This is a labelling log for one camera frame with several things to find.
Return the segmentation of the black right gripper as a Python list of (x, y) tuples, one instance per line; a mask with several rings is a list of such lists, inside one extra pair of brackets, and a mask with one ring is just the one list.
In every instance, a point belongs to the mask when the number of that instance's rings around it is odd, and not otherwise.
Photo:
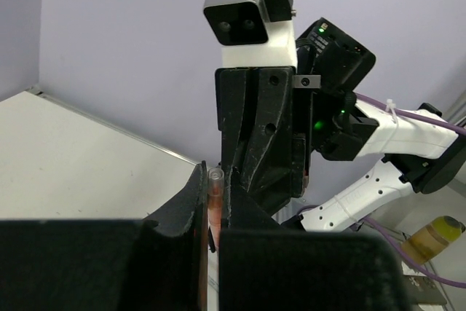
[[(322, 17), (296, 40), (298, 74), (320, 77), (312, 98), (310, 150), (353, 161), (377, 122), (356, 108), (355, 88), (376, 56)], [(220, 68), (215, 74), (221, 167), (236, 168), (245, 191), (267, 213), (290, 200), (293, 68)]]

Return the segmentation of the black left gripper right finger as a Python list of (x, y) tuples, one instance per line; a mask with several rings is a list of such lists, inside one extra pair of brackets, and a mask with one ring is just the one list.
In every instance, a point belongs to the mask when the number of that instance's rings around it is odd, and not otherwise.
[(376, 235), (280, 226), (226, 174), (220, 310), (410, 310), (392, 249)]

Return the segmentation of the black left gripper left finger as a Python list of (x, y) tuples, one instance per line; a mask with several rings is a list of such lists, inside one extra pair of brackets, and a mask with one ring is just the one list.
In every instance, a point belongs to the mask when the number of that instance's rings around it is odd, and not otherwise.
[(207, 167), (144, 219), (1, 222), (3, 310), (206, 310)]

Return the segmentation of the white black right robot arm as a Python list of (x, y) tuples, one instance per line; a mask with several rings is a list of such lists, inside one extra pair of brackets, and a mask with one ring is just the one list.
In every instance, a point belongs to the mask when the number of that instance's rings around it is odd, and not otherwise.
[(321, 18), (300, 36), (290, 21), (251, 22), (222, 47), (216, 71), (221, 226), (268, 224), (305, 192), (312, 152), (349, 162), (380, 160), (364, 177), (299, 215), (309, 231), (342, 231), (383, 205), (447, 185), (465, 162), (465, 132), (428, 104), (404, 111), (355, 93), (375, 55)]

